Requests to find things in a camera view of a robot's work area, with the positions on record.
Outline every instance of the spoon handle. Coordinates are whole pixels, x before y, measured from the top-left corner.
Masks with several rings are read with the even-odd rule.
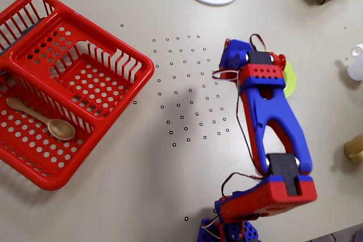
[[[46,124],[48,124],[48,122],[49,122],[49,119],[42,116],[41,114],[38,114],[37,112],[33,111],[32,109],[29,109],[19,99],[16,99],[14,97],[8,97],[6,99],[6,104],[10,108],[12,108],[14,110],[26,112],[26,113],[30,114],[32,117],[35,117],[36,119],[38,119]]]

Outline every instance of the yellow disc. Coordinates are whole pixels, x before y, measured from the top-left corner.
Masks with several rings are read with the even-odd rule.
[[[286,82],[286,87],[284,89],[285,97],[288,98],[295,91],[297,81],[294,69],[288,61],[286,61],[286,67],[283,74]]]

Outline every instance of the gold cup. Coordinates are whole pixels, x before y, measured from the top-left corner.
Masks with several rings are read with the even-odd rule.
[[[363,160],[363,133],[344,144],[344,153],[354,162]]]

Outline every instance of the red plastic basket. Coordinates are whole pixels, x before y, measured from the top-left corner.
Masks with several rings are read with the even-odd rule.
[[[57,0],[17,0],[0,14],[0,159],[37,186],[64,186],[154,72],[152,61]],[[71,122],[60,141],[6,105]]]

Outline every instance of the white table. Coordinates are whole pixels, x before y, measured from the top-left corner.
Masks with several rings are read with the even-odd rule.
[[[0,10],[13,1],[0,0]],[[352,47],[363,43],[362,0],[323,6],[315,0],[236,0],[226,7],[195,0],[60,1],[159,68],[62,189],[42,191],[1,166],[1,241],[196,241],[200,220],[214,216],[223,180],[233,171],[255,173],[235,120],[235,86],[210,78],[225,38],[246,40],[251,33],[286,54],[295,69],[298,87],[289,103],[305,132],[318,191],[314,203],[253,222],[260,238],[305,241],[362,222],[363,169],[342,150],[363,131],[363,87],[344,68]],[[242,109],[240,115],[246,128]],[[266,145],[278,150],[270,131]],[[254,184],[235,178],[226,191]]]

